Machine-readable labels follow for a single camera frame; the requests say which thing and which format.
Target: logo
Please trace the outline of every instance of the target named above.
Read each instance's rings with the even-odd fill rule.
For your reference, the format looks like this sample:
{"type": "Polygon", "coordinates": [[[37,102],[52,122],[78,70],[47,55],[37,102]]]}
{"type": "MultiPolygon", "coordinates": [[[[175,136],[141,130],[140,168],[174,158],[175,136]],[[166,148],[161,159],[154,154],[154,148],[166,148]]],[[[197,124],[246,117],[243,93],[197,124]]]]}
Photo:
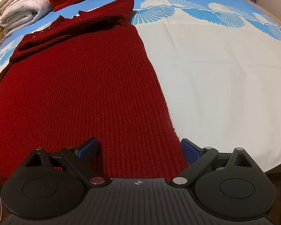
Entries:
{"type": "Polygon", "coordinates": [[[140,185],[142,185],[142,184],[143,184],[143,182],[142,182],[142,181],[140,181],[140,180],[137,180],[137,181],[135,181],[135,182],[134,182],[134,184],[135,184],[135,185],[137,185],[137,186],[140,186],[140,185]]]}

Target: blue patterned bed sheet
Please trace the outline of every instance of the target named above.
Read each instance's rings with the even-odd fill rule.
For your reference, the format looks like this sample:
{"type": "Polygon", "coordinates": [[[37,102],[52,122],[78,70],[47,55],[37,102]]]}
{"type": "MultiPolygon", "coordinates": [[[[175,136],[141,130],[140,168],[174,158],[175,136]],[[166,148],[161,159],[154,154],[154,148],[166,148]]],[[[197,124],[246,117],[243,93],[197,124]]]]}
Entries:
{"type": "MultiPolygon", "coordinates": [[[[86,0],[68,6],[57,12],[51,12],[36,23],[22,28],[6,38],[0,45],[0,67],[9,62],[14,49],[24,35],[40,31],[57,19],[59,15],[72,18],[79,10],[90,11],[115,0],[86,0]]],[[[135,0],[134,25],[154,23],[162,18],[174,16],[177,9],[198,20],[232,28],[247,26],[246,21],[275,40],[281,41],[281,26],[272,18],[245,0],[135,0]]]]}

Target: white bed sheet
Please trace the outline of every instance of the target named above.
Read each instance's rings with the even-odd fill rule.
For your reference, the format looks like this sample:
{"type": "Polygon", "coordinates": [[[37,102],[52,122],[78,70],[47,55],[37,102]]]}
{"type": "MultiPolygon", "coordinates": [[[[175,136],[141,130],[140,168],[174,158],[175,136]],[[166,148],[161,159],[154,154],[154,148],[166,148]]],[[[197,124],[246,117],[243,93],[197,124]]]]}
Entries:
{"type": "Polygon", "coordinates": [[[174,16],[136,28],[180,139],[281,164],[281,42],[174,16]]]}

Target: white cable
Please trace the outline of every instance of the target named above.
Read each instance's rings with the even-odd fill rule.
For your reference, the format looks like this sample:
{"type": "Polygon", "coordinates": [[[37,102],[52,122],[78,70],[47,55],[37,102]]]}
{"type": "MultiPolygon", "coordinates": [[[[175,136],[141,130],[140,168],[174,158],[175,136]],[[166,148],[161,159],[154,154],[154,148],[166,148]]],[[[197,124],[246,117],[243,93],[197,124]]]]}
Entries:
{"type": "Polygon", "coordinates": [[[2,218],[2,202],[1,202],[1,197],[0,197],[0,206],[1,206],[1,214],[0,214],[0,222],[1,222],[1,218],[2,218]]]}

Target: bed sheet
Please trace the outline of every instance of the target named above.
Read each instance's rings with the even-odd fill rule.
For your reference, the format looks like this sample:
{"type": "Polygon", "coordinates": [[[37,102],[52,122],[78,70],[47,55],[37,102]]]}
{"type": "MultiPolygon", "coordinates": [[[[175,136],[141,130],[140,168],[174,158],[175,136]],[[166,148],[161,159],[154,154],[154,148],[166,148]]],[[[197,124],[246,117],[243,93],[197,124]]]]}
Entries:
{"type": "MultiPolygon", "coordinates": [[[[112,1],[86,0],[13,33],[0,46],[0,72],[25,34],[112,1]]],[[[131,23],[180,139],[220,152],[243,147],[263,171],[281,163],[278,23],[244,0],[135,0],[131,23]]]]}

